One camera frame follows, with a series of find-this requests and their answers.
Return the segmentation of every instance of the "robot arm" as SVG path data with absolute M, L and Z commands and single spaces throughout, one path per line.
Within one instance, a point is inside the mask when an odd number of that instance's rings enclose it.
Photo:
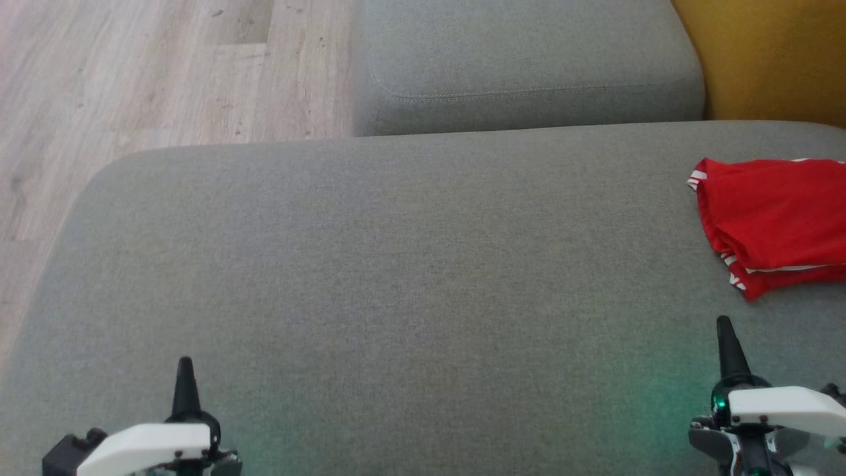
M 166 423 L 145 423 L 108 436 L 92 429 L 69 434 L 41 460 L 43 476 L 240 476 L 238 452 L 220 448 L 220 423 L 200 407 L 194 365 L 179 360 Z
M 107 437 L 76 470 L 77 476 L 124 476 L 174 458 L 200 460 L 211 449 L 203 423 L 144 423 Z
M 690 444 L 715 459 L 722 476 L 816 474 L 784 458 L 805 447 L 809 434 L 846 435 L 846 396 L 829 384 L 822 392 L 772 388 L 751 373 L 731 320 L 717 320 L 721 379 L 711 392 L 711 414 L 694 418 Z M 838 448 L 846 452 L 846 446 Z
M 768 423 L 832 438 L 846 434 L 846 408 L 805 387 L 734 390 L 728 405 L 734 426 Z

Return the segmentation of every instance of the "yellow wall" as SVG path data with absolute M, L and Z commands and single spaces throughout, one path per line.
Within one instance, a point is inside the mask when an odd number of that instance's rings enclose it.
M 709 119 L 846 127 L 846 0 L 673 0 L 708 90 Z

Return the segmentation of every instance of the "sofa cushion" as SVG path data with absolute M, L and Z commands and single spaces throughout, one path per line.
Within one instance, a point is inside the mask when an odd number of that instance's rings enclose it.
M 673 123 L 126 158 L 7 362 L 0 473 L 163 420 L 190 355 L 250 474 L 713 474 L 686 431 L 716 316 L 773 384 L 846 383 L 846 289 L 745 302 L 685 181 L 703 156 L 844 154 L 825 126 Z
M 669 0 L 359 0 L 356 135 L 701 119 Z

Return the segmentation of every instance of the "gray fabric upholstery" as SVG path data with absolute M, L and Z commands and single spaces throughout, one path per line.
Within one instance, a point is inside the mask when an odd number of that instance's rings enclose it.
M 685 181 L 704 156 L 844 155 L 843 130 L 710 122 L 126 158 L 0 380 L 0 473 L 165 418 L 187 354 L 248 474 L 715 474 L 686 436 L 715 317 L 773 384 L 846 383 L 846 289 L 744 302 Z
M 359 0 L 357 136 L 701 119 L 669 0 Z

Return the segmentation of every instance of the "folded red cloth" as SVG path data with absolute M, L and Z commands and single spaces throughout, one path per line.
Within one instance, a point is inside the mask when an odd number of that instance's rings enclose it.
M 805 281 L 846 280 L 846 164 L 705 158 L 688 184 L 711 247 L 747 299 Z

